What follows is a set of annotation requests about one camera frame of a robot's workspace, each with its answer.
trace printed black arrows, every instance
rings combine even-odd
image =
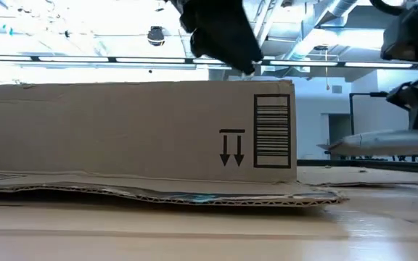
[[[229,158],[230,158],[230,154],[226,153],[226,141],[227,141],[227,137],[226,135],[224,135],[224,153],[221,154],[221,159],[222,159],[222,163],[224,164],[224,166],[226,166],[226,163],[229,161]]]
[[[238,166],[241,165],[241,162],[243,161],[243,158],[245,156],[241,154],[241,136],[238,136],[237,139],[237,153],[235,154],[235,160],[237,161]]]
[[[222,129],[220,130],[220,133],[244,133],[245,130],[240,130],[240,129]],[[235,161],[238,164],[238,167],[241,165],[241,163],[243,162],[243,159],[245,158],[245,156],[243,154],[241,154],[241,143],[242,143],[242,137],[241,135],[237,136],[237,153],[234,154],[234,158]],[[220,154],[221,156],[221,160],[222,163],[224,164],[224,166],[226,166],[227,162],[230,159],[230,154],[228,154],[227,151],[228,148],[228,136],[224,135],[224,142],[223,142],[223,153]]]

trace barcode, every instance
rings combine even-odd
[[[290,95],[254,96],[254,167],[291,168]]]

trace ceiling light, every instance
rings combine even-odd
[[[144,63],[185,63],[185,59],[169,58],[117,58],[117,62],[144,62]]]
[[[284,42],[284,43],[295,43],[296,40],[291,40],[291,39],[285,39],[285,38],[280,38],[280,37],[270,37],[267,36],[267,41],[278,41],[278,42]]]
[[[90,62],[28,62],[23,67],[95,67]]]
[[[344,29],[337,32],[337,44],[362,49],[378,49],[383,45],[383,29]]]
[[[31,57],[18,55],[0,55],[0,61],[31,61]]]
[[[194,63],[206,64],[206,65],[223,65],[224,62],[221,62],[217,59],[193,59]]]
[[[196,65],[197,69],[211,69],[211,70],[232,70],[230,66],[226,65]]]
[[[175,65],[175,64],[132,64],[130,67],[140,69],[169,69],[169,70],[194,70],[196,65]]]
[[[389,63],[389,62],[346,62],[346,67],[384,67],[384,68],[410,68],[414,66],[408,63]]]
[[[337,66],[337,62],[312,62],[312,61],[270,61],[270,65],[284,66]]]
[[[39,57],[42,62],[108,62],[107,57]]]

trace black metal frame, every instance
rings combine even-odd
[[[351,135],[354,135],[354,103],[353,103],[353,97],[354,96],[370,96],[370,97],[380,97],[380,98],[386,98],[388,95],[387,92],[381,91],[381,92],[369,92],[369,93],[350,93],[349,94],[349,118],[351,122]]]

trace ceiling duct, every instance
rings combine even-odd
[[[283,59],[302,60],[314,49],[315,46],[324,44],[325,33],[320,28],[343,28],[348,19],[348,14],[357,5],[358,0],[334,0],[323,11],[315,8],[317,12],[313,16],[313,26],[308,32],[303,31],[303,40],[300,41]]]

